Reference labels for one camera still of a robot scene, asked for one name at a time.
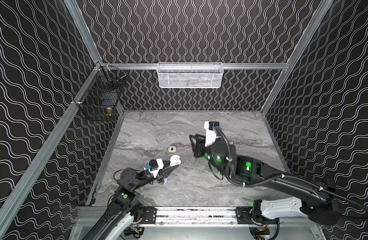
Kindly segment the white round earbud case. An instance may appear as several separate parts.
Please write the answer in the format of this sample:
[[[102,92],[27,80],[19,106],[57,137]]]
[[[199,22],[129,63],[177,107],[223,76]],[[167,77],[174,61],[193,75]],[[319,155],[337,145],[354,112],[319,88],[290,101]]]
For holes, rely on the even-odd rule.
[[[171,167],[180,165],[181,164],[180,156],[179,155],[171,156],[169,164],[170,164]]]

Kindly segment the cream earbud charging case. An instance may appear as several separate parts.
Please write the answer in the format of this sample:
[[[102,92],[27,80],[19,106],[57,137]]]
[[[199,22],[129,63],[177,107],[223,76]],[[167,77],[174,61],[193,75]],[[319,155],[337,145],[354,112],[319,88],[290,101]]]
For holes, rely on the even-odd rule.
[[[169,146],[168,147],[168,152],[169,153],[176,153],[177,152],[177,147],[176,146]]]

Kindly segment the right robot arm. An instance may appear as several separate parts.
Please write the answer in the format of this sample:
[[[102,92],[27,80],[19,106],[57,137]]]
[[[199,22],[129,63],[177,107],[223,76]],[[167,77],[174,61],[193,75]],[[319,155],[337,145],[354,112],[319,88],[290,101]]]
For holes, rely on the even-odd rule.
[[[211,172],[219,180],[227,179],[232,185],[241,188],[270,188],[295,197],[301,202],[297,212],[321,225],[335,225],[341,219],[368,222],[368,207],[336,194],[332,182],[302,179],[258,159],[239,155],[234,145],[227,147],[220,137],[210,146],[206,146],[206,137],[203,135],[190,135],[190,141],[194,157],[206,158]],[[364,210],[365,214],[362,217],[345,215],[339,200]]]

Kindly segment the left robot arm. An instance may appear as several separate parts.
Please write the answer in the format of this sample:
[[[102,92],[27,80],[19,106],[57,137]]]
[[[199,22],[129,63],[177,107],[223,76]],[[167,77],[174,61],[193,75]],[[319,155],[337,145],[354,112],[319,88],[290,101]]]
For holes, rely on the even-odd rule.
[[[164,180],[179,167],[169,161],[151,160],[142,171],[124,169],[117,179],[118,188],[108,201],[106,210],[92,229],[83,237],[84,240],[116,240],[131,225],[143,220],[141,195],[136,192],[154,182],[164,184]]]

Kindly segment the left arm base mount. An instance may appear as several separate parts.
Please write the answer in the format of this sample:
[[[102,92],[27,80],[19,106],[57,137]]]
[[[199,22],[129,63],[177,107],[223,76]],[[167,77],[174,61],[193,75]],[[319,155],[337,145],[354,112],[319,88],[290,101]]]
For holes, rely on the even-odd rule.
[[[135,223],[138,224],[155,224],[157,216],[157,208],[140,207],[135,214]]]

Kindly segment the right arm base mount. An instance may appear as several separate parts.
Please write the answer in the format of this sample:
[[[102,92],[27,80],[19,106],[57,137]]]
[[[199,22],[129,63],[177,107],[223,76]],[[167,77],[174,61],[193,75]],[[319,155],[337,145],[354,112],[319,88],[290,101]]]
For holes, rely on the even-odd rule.
[[[275,220],[269,220],[254,211],[252,207],[237,207],[235,210],[237,221],[239,225],[255,225],[265,226],[267,224],[275,224]]]

